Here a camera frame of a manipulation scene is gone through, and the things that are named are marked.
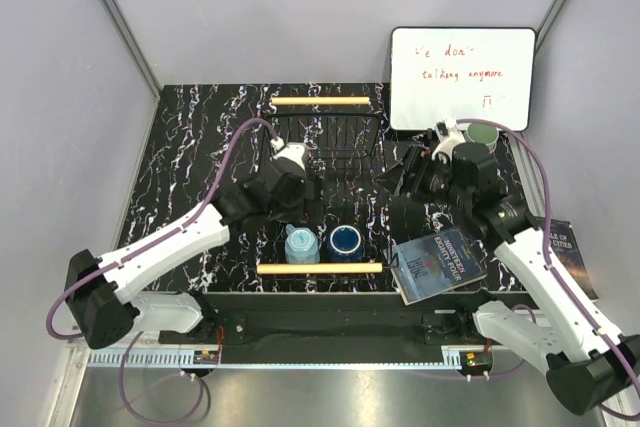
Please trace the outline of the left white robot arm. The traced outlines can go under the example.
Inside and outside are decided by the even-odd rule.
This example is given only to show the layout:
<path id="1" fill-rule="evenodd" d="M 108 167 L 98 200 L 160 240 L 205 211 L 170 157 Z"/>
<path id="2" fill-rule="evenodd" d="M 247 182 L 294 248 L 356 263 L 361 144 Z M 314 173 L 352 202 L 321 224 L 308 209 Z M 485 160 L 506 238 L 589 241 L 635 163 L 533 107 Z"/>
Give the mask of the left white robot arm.
<path id="1" fill-rule="evenodd" d="M 248 178 L 216 188 L 178 220 L 117 251 L 84 249 L 68 264 L 65 303 L 92 349 L 135 331 L 184 333 L 196 343 L 215 333 L 212 307 L 190 293 L 162 294 L 147 286 L 186 261 L 231 239 L 251 220 L 276 220 L 302 204 L 306 163 L 273 158 Z"/>

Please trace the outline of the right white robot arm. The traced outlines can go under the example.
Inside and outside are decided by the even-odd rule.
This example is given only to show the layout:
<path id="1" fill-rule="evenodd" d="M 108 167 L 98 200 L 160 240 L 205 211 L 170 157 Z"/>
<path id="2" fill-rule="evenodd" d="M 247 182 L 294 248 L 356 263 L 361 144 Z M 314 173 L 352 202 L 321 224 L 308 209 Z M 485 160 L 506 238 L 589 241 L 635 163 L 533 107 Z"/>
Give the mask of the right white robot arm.
<path id="1" fill-rule="evenodd" d="M 638 387 L 639 337 L 623 334 L 585 295 L 528 207 L 507 194 L 485 145 L 462 142 L 447 154 L 412 146 L 375 181 L 394 196 L 457 208 L 468 231 L 518 278 L 549 323 L 543 328 L 478 294 L 454 318 L 460 340 L 472 344 L 485 337 L 509 348 L 575 415 Z"/>

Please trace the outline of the sage green plastic cup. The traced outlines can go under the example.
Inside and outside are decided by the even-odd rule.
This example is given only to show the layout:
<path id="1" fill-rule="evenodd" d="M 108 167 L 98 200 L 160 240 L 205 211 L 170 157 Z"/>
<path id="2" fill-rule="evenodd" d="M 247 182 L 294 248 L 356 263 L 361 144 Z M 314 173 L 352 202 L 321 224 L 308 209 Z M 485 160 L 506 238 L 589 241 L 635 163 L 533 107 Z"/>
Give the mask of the sage green plastic cup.
<path id="1" fill-rule="evenodd" d="M 464 132 L 468 142 L 484 145 L 490 153 L 494 153 L 500 137 L 497 127 L 483 123 L 470 123 Z"/>

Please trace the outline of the dark blue ceramic cup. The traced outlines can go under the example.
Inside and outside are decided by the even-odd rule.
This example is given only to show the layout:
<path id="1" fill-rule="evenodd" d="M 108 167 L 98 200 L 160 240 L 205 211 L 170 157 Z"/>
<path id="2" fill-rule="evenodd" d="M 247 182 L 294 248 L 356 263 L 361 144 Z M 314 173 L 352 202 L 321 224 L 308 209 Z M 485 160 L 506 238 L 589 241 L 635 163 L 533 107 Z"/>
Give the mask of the dark blue ceramic cup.
<path id="1" fill-rule="evenodd" d="M 357 228 L 339 225 L 328 236 L 327 251 L 334 263 L 361 262 L 364 257 L 363 237 Z"/>

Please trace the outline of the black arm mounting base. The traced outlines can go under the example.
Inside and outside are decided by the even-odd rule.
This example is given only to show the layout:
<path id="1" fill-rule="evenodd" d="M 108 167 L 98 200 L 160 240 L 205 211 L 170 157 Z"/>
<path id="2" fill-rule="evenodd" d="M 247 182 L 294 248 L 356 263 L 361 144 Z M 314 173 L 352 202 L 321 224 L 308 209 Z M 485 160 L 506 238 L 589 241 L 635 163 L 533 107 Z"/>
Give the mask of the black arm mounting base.
<path id="1" fill-rule="evenodd" d="M 306 342 L 363 351 L 425 345 L 483 349 L 463 321 L 469 294 L 445 294 L 407 306 L 397 294 L 208 294 L 223 330 L 222 349 Z"/>

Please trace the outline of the light blue faceted cup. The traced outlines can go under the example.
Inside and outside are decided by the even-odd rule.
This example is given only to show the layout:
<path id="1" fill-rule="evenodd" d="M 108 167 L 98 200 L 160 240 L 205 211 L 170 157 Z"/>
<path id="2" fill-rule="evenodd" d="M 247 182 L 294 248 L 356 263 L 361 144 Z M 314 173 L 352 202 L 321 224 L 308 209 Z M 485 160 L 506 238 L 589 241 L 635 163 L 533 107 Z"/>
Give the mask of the light blue faceted cup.
<path id="1" fill-rule="evenodd" d="M 286 226 L 285 256 L 289 264 L 317 264 L 320 262 L 318 238 L 307 227 Z"/>

